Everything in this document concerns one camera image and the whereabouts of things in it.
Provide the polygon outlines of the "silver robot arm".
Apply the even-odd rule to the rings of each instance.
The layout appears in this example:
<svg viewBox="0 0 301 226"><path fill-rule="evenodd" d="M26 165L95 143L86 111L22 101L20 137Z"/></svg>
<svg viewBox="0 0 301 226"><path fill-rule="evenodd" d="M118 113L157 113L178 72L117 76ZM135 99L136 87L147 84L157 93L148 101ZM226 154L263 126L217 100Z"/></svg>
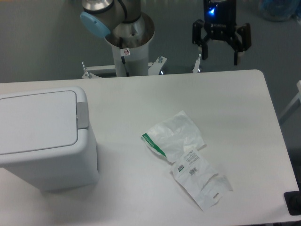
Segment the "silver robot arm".
<svg viewBox="0 0 301 226"><path fill-rule="evenodd" d="M138 48L154 36L152 19L141 11L139 0L84 0L80 19L86 29L111 45L123 48ZM249 23L236 24L236 1L205 0L204 19L192 25L192 43L201 49L201 57L208 58L209 40L224 41L234 50L234 64L238 55L252 45Z"/></svg>

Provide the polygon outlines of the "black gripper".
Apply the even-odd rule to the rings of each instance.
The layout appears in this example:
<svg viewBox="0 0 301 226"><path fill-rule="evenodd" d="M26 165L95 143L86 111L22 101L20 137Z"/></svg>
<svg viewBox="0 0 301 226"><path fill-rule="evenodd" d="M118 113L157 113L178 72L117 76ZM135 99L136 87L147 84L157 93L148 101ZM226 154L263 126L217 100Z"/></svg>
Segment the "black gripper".
<svg viewBox="0 0 301 226"><path fill-rule="evenodd" d="M245 23L236 26L235 0L205 0L204 19L198 19L192 25L192 43L201 48L202 59L208 58L208 41L227 42L234 50L234 65L239 63L239 53L251 47L251 25Z"/></svg>

